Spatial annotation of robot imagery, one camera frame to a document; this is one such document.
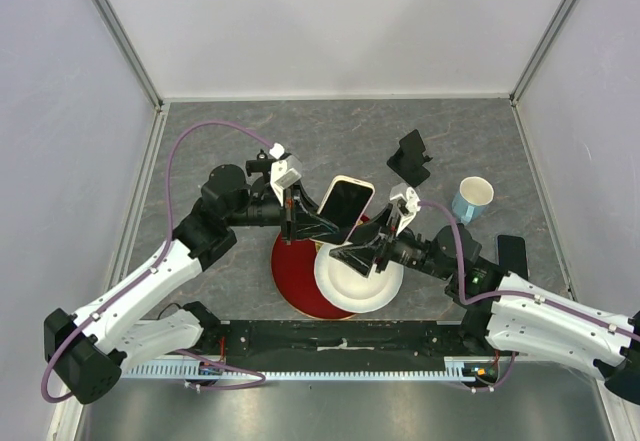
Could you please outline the pink case smartphone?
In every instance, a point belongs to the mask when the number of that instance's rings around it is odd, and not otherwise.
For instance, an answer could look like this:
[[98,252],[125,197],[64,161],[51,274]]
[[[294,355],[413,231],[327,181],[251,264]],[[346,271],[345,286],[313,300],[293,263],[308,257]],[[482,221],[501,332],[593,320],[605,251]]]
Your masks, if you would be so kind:
[[375,194],[372,183],[346,175],[333,178],[318,214],[340,229],[353,227],[360,220]]

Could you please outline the black clamp phone stand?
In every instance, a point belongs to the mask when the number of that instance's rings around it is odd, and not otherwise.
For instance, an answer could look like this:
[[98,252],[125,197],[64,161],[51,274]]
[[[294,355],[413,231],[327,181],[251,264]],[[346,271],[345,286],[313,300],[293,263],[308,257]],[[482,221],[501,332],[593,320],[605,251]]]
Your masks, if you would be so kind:
[[253,196],[260,197],[265,189],[269,186],[271,166],[274,160],[261,149],[255,159],[248,160],[245,163],[245,170],[248,177],[258,175],[259,178],[252,183],[251,193]]

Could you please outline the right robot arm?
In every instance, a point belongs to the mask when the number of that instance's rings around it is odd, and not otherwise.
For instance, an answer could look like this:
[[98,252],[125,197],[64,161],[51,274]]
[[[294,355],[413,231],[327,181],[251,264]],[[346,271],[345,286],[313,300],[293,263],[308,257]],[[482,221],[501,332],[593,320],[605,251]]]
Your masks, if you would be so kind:
[[432,240],[401,229],[389,214],[360,225],[356,241],[332,258],[367,275],[396,263],[446,281],[466,311],[458,342],[467,353],[525,354],[582,371],[614,395],[639,402],[639,318],[614,314],[547,291],[480,256],[480,245],[444,206],[447,223]]

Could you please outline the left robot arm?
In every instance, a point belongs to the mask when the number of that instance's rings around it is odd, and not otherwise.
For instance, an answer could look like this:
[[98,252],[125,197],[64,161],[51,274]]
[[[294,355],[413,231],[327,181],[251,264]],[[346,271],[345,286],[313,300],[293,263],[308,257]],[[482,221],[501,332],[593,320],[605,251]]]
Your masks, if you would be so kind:
[[191,212],[170,224],[160,248],[123,281],[69,314],[56,309],[44,321],[47,375],[56,374],[83,405],[110,391],[129,369],[168,353],[208,354],[226,336],[202,303],[141,324],[166,295],[196,278],[236,244],[237,227],[278,226],[287,241],[323,240],[353,224],[318,207],[302,187],[291,161],[250,162],[265,169],[248,184],[248,169],[216,167]]

